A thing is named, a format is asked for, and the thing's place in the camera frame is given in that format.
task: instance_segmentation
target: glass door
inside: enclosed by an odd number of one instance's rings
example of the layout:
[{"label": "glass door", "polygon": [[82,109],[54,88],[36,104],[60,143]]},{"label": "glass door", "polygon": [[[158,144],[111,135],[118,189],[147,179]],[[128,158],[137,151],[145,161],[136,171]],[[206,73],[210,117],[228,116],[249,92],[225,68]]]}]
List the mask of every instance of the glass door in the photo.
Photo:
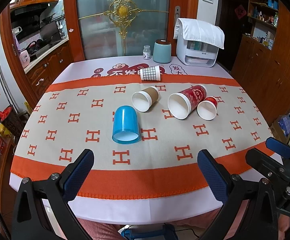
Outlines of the glass door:
[{"label": "glass door", "polygon": [[167,39],[170,0],[76,0],[85,59],[142,55]]}]

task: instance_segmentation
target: paper cup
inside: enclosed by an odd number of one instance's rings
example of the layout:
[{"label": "paper cup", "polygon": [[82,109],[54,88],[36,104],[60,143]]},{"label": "paper cup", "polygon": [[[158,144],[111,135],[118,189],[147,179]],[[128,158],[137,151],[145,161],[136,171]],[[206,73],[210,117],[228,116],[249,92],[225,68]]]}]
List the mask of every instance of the paper cup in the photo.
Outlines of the paper cup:
[{"label": "paper cup", "polygon": [[207,97],[197,106],[198,115],[204,120],[212,120],[217,114],[217,100],[214,97]]},{"label": "paper cup", "polygon": [[161,73],[159,70],[159,66],[142,68],[140,70],[140,78],[143,81],[160,81]]},{"label": "paper cup", "polygon": [[152,104],[159,98],[157,87],[148,87],[139,92],[135,92],[131,97],[133,106],[140,112],[146,112]]},{"label": "paper cup", "polygon": [[203,85],[187,88],[168,98],[168,109],[177,119],[185,119],[207,96]]},{"label": "paper cup", "polygon": [[120,106],[115,111],[112,140],[120,144],[131,144],[139,140],[137,113],[131,106]]}]

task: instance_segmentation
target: bottle label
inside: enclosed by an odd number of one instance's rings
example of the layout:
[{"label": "bottle label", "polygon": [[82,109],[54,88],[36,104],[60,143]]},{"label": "bottle label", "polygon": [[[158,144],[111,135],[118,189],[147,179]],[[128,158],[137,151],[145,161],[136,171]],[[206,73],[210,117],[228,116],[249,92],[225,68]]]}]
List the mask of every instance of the bottle label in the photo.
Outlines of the bottle label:
[{"label": "bottle label", "polygon": [[150,52],[143,52],[144,59],[150,59]]}]

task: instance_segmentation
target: gray checkered cup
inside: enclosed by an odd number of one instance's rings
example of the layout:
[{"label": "gray checkered cup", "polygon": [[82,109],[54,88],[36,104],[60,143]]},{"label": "gray checkered cup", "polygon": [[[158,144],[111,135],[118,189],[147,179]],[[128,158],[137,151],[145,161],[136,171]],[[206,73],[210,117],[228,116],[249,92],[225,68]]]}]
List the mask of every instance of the gray checkered cup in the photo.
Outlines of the gray checkered cup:
[{"label": "gray checkered cup", "polygon": [[142,68],[140,70],[140,78],[143,81],[160,81],[161,73],[159,71],[159,66]]}]

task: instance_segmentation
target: screw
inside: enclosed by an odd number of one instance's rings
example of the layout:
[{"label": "screw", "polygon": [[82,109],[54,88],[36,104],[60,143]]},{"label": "screw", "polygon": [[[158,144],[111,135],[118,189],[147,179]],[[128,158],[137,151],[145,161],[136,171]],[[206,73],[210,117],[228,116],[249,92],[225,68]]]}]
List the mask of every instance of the screw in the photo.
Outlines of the screw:
[{"label": "screw", "polygon": [[286,187],[286,192],[290,193],[290,187]]},{"label": "screw", "polygon": [[241,179],[241,177],[238,174],[233,174],[232,179],[238,181]]},{"label": "screw", "polygon": [[53,174],[50,176],[50,178],[51,178],[52,180],[58,179],[58,178],[59,178],[59,173],[53,173]]},{"label": "screw", "polygon": [[265,185],[269,184],[269,180],[266,179],[266,178],[262,178],[262,182],[263,182]]},{"label": "screw", "polygon": [[22,179],[22,183],[26,184],[27,182],[29,182],[29,178],[25,177]]}]

